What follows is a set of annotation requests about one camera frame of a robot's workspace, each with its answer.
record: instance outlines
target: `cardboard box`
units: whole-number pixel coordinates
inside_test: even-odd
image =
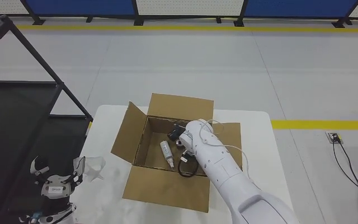
[[[197,174],[184,178],[177,172],[183,149],[177,148],[167,134],[174,124],[185,126],[189,121],[213,118],[214,102],[191,97],[152,94],[148,115],[129,102],[112,153],[133,164],[123,198],[167,206],[209,211],[210,180],[200,167]],[[213,124],[223,144],[241,148],[239,123]],[[159,143],[168,141],[174,156],[175,169],[164,159]],[[228,149],[242,167],[241,152]]]

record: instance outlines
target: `blue partition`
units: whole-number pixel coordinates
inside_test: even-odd
[[[131,0],[27,0],[35,14],[134,15]]]
[[[356,0],[249,0],[245,16],[343,17]]]
[[[131,0],[27,0],[38,15],[134,15]],[[343,17],[356,0],[248,0],[249,17]]]

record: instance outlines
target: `floor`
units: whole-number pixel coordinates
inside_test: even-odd
[[[272,24],[280,26],[246,22]],[[93,116],[103,104],[146,106],[157,92],[212,99],[216,109],[266,111],[271,119],[358,120],[358,33],[23,33]],[[0,52],[0,80],[51,80],[11,34],[0,41]],[[65,95],[53,112],[80,113]],[[358,223],[358,188],[337,167],[324,131],[275,130],[295,213],[301,223]],[[358,172],[358,132],[339,133]]]

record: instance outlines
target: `table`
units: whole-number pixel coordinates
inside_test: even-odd
[[[144,113],[148,107],[139,107]],[[98,108],[81,156],[103,156],[104,180],[84,182],[71,195],[77,206],[78,223],[232,223],[229,209],[213,184],[210,185],[209,213],[122,199],[131,164],[110,153],[127,106]],[[274,194],[292,208],[284,171],[270,117],[265,112],[214,110],[214,119],[240,122],[242,150],[247,154],[251,178],[262,190]],[[246,163],[243,160],[244,172]]]

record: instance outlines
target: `floor outlet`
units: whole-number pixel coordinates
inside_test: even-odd
[[[326,136],[327,136],[327,138],[328,138],[330,144],[333,144],[333,135],[334,135],[334,134],[337,134],[337,135],[338,135],[338,137],[339,137],[340,140],[341,140],[341,144],[343,144],[343,139],[342,139],[342,137],[340,136],[339,133],[337,133],[337,132],[326,132]]]

